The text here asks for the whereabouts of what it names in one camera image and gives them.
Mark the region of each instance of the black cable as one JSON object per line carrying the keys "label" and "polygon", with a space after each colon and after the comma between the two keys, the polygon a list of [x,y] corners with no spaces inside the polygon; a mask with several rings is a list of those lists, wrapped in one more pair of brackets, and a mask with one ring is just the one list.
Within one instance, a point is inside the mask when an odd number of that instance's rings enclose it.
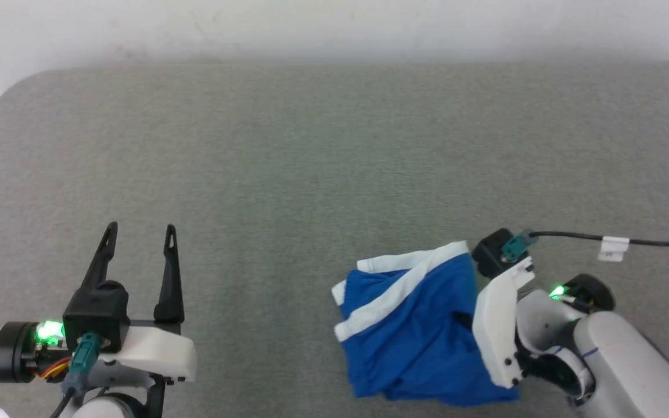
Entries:
{"label": "black cable", "polygon": [[[568,238],[579,238],[581,240],[602,241],[602,235],[590,235],[589,233],[563,232],[559,230],[539,230],[528,234],[528,236],[566,236]],[[630,239],[629,244],[635,246],[650,246],[650,247],[669,247],[669,241],[652,241],[652,240],[637,240]]]}
{"label": "black cable", "polygon": [[71,398],[74,397],[74,392],[75,392],[74,387],[71,387],[66,391],[63,398],[61,398],[61,403],[59,403],[58,406],[56,407],[56,410],[54,410],[53,413],[51,413],[51,418],[58,418],[61,415],[63,410],[66,409],[66,405],[69,404]]}

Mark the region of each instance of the white wall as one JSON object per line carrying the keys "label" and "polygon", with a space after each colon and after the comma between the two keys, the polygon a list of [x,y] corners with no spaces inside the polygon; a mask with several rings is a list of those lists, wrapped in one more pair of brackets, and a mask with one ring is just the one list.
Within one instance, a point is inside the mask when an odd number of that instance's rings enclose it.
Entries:
{"label": "white wall", "polygon": [[103,63],[586,55],[669,59],[669,1],[0,0],[0,92]]}

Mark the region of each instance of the white trim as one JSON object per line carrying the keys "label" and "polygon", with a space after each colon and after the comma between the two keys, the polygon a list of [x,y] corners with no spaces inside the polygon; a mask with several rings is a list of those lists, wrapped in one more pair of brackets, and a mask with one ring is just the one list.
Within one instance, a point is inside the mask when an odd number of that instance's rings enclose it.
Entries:
{"label": "white trim", "polygon": [[409,270],[428,258],[435,250],[414,251],[399,255],[382,255],[358,261],[358,270],[366,273],[387,273]]}
{"label": "white trim", "polygon": [[345,303],[345,282],[346,280],[343,280],[332,287],[332,297],[334,297],[334,302],[338,307]]}
{"label": "white trim", "polygon": [[446,246],[431,251],[430,256],[415,265],[409,272],[404,273],[380,296],[369,304],[354,310],[347,320],[338,323],[334,327],[338,341],[343,342],[385,319],[412,294],[412,291],[422,283],[427,273],[430,273],[433,268],[461,254],[466,254],[468,251],[466,241],[446,244]]}

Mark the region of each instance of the green light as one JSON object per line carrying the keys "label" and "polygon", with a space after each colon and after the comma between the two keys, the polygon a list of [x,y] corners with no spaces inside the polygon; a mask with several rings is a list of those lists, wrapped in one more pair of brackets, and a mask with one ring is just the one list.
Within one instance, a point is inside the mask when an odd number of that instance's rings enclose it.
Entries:
{"label": "green light", "polygon": [[549,296],[551,296],[552,299],[558,299],[565,291],[566,289],[564,286],[557,286],[551,293],[549,293]]}
{"label": "green light", "polygon": [[56,345],[64,338],[63,323],[55,320],[46,320],[38,326],[38,339],[48,345]]}

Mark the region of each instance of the gray fabric surface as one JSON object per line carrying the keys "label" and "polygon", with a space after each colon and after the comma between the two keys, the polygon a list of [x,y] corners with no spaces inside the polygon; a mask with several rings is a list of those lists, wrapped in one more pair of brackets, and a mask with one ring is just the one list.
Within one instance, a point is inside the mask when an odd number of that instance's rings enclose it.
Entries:
{"label": "gray fabric surface", "polygon": [[[569,416],[531,379],[468,410],[354,399],[329,289],[359,258],[502,226],[669,238],[669,63],[164,66],[8,90],[0,325],[58,318],[112,220],[132,318],[150,318],[178,228],[199,380],[169,388],[166,416]],[[669,249],[597,252],[542,240],[537,284],[598,275],[669,355]],[[13,418],[58,400],[0,384]]]}

